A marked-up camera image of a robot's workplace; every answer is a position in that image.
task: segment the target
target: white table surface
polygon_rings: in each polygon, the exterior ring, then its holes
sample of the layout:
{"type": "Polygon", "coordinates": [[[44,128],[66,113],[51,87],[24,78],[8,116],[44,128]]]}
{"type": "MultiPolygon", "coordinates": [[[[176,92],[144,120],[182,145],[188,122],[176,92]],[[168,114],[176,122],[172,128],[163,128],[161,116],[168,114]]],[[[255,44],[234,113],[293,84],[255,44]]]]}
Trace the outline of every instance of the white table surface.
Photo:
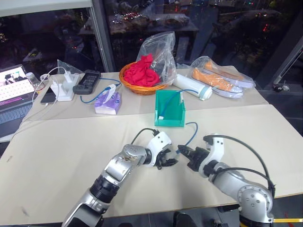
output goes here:
{"type": "MultiPolygon", "coordinates": [[[[140,129],[154,127],[153,119],[146,113],[25,122],[0,159],[0,224],[62,222],[111,157],[140,129]]],[[[205,148],[202,137],[215,132],[236,137],[262,156],[276,196],[303,193],[303,139],[272,105],[187,111],[189,121],[199,125],[191,147],[205,148]]],[[[174,148],[194,132],[193,125],[158,129],[170,136],[174,148]]],[[[135,144],[146,146],[151,138],[144,132],[135,144]]],[[[222,161],[263,172],[257,158],[233,141],[225,141],[222,161]]],[[[175,166],[160,171],[139,167],[105,217],[234,203],[187,162],[180,156],[175,166]]],[[[243,174],[266,184],[258,175],[243,174]]]]}
{"type": "MultiPolygon", "coordinates": [[[[187,70],[178,70],[182,75],[186,74],[187,70]]],[[[119,79],[118,73],[102,73],[104,78],[119,79]]],[[[82,96],[83,100],[89,101],[98,95],[105,87],[108,85],[116,83],[110,80],[100,80],[94,92],[91,95],[82,96]]],[[[175,86],[170,86],[166,89],[179,90],[175,86]]],[[[80,101],[80,96],[75,95],[72,101],[69,102],[57,102],[51,111],[45,114],[42,118],[41,115],[51,107],[45,107],[44,104],[40,103],[44,93],[47,89],[39,95],[34,103],[34,107],[28,113],[30,117],[28,120],[49,120],[49,119],[70,119],[70,118],[80,118],[80,117],[96,117],[100,116],[95,113],[94,103],[85,104],[80,101]]],[[[125,86],[121,86],[118,89],[122,94],[122,104],[118,115],[128,115],[128,114],[151,114],[155,111],[155,95],[151,96],[139,96],[132,91],[130,91],[125,86]]],[[[210,108],[223,108],[231,106],[247,106],[247,105],[260,105],[268,104],[268,102],[260,95],[260,93],[254,89],[248,89],[244,92],[243,98],[232,99],[221,97],[217,94],[212,94],[212,96],[205,101],[201,101],[199,98],[183,92],[183,97],[185,100],[186,110],[200,110],[200,109],[210,109],[210,108]]]]}

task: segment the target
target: blue cable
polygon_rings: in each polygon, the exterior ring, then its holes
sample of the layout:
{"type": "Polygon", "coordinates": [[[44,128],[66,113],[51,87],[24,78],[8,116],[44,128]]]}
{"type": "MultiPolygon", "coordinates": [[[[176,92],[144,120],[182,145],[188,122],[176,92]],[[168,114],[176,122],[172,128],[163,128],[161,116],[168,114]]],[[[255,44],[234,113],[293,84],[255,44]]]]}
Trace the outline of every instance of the blue cable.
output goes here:
{"type": "MultiPolygon", "coordinates": [[[[118,82],[118,84],[115,84],[116,87],[118,87],[119,85],[121,85],[121,82],[120,82],[119,80],[116,80],[116,79],[109,79],[109,78],[99,78],[99,79],[107,79],[107,80],[116,81],[116,82],[118,82]]],[[[99,97],[99,95],[101,95],[104,91],[107,91],[107,90],[109,90],[109,89],[110,89],[110,87],[106,87],[103,91],[101,91],[96,97],[94,97],[94,98],[93,98],[92,100],[90,100],[90,101],[84,101],[84,100],[82,99],[82,96],[80,96],[80,100],[81,100],[81,102],[83,102],[83,103],[91,103],[91,102],[95,101],[95,100],[99,97]]]]}
{"type": "Polygon", "coordinates": [[[164,106],[164,109],[162,110],[160,116],[164,117],[164,113],[165,113],[165,111],[166,111],[166,108],[167,108],[169,102],[170,102],[177,94],[179,94],[179,93],[182,92],[182,91],[192,91],[192,92],[195,92],[195,93],[199,94],[197,91],[192,90],[192,89],[184,89],[184,90],[177,91],[176,93],[174,93],[174,94],[169,98],[169,100],[166,101],[165,106],[164,106]]]}
{"type": "Polygon", "coordinates": [[[117,87],[117,86],[119,86],[120,84],[121,84],[121,82],[119,81],[119,80],[117,80],[117,79],[110,79],[110,78],[99,78],[99,79],[107,79],[107,80],[113,80],[113,81],[116,81],[116,82],[118,82],[119,84],[115,84],[115,86],[117,87]]]}
{"type": "Polygon", "coordinates": [[[186,124],[195,124],[196,125],[196,131],[193,134],[193,136],[190,138],[190,140],[185,144],[185,146],[187,146],[193,140],[193,138],[196,136],[196,134],[198,132],[198,124],[197,124],[197,122],[188,122],[186,124]]]}

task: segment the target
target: white bottle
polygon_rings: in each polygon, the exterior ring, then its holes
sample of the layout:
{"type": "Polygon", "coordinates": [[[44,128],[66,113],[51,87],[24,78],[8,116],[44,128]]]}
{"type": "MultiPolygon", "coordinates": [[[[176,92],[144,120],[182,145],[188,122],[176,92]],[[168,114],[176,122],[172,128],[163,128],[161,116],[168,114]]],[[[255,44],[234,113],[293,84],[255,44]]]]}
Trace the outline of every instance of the white bottle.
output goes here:
{"type": "Polygon", "coordinates": [[[187,78],[180,74],[177,74],[177,78],[175,78],[173,85],[184,90],[184,89],[191,89],[196,92],[186,91],[194,96],[199,97],[202,101],[209,99],[212,95],[213,91],[211,87],[205,86],[194,79],[187,78]]]}

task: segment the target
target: window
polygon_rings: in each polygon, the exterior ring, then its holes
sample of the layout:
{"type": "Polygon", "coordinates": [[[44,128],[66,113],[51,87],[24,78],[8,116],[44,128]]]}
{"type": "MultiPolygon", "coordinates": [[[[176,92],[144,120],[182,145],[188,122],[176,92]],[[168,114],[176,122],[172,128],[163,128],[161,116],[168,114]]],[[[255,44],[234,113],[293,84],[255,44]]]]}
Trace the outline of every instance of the window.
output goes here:
{"type": "Polygon", "coordinates": [[[103,2],[117,70],[136,60],[147,37],[173,30],[177,64],[190,65],[207,55],[217,64],[234,65],[254,79],[302,10],[301,0],[103,2]]]}
{"type": "Polygon", "coordinates": [[[0,68],[22,64],[39,77],[57,59],[104,71],[88,8],[0,17],[0,68]]]}

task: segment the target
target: wicker basket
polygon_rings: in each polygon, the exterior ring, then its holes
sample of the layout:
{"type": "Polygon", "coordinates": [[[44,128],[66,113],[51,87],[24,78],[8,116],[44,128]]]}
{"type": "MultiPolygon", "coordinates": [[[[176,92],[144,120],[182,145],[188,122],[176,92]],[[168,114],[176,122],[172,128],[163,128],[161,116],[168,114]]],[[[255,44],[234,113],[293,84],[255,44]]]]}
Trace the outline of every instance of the wicker basket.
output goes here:
{"type": "Polygon", "coordinates": [[[167,85],[158,85],[158,86],[154,86],[154,87],[141,87],[141,86],[136,86],[136,85],[131,85],[130,83],[128,83],[126,80],[124,80],[124,72],[129,69],[129,67],[134,64],[130,63],[128,65],[125,65],[121,71],[119,72],[119,78],[120,81],[126,86],[128,87],[132,92],[135,92],[138,95],[142,95],[142,96],[148,96],[148,95],[153,95],[156,93],[156,90],[161,90],[167,87],[167,85]]]}

